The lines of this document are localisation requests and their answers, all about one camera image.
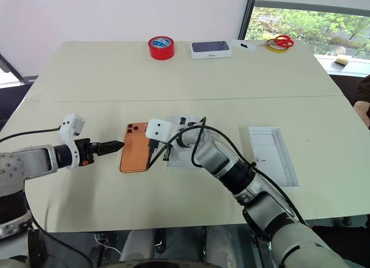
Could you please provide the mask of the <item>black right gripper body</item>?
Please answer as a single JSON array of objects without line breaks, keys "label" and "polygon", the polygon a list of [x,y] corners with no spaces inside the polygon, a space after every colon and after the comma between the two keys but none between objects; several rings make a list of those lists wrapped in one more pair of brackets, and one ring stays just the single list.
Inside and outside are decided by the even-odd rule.
[{"label": "black right gripper body", "polygon": [[157,153],[160,149],[165,148],[165,151],[168,149],[171,150],[173,148],[173,145],[166,145],[166,143],[155,140],[155,139],[149,139],[149,153]]}]

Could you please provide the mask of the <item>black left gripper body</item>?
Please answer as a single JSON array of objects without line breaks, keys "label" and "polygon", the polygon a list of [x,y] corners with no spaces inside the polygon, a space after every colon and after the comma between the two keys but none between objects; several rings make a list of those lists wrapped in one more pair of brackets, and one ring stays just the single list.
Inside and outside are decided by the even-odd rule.
[{"label": "black left gripper body", "polygon": [[94,161],[94,150],[93,144],[89,138],[76,139],[75,144],[79,153],[79,166],[87,166],[93,164]]}]

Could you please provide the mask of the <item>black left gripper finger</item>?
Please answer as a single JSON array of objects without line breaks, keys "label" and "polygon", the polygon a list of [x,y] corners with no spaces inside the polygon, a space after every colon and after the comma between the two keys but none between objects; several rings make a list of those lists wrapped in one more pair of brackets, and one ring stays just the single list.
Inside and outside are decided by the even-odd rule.
[{"label": "black left gripper finger", "polygon": [[98,156],[103,156],[103,155],[107,155],[110,153],[115,153],[119,151],[120,149],[121,149],[120,147],[100,147],[97,149],[96,154]]},{"label": "black left gripper finger", "polygon": [[96,142],[95,146],[98,149],[121,149],[124,143],[121,141]]}]

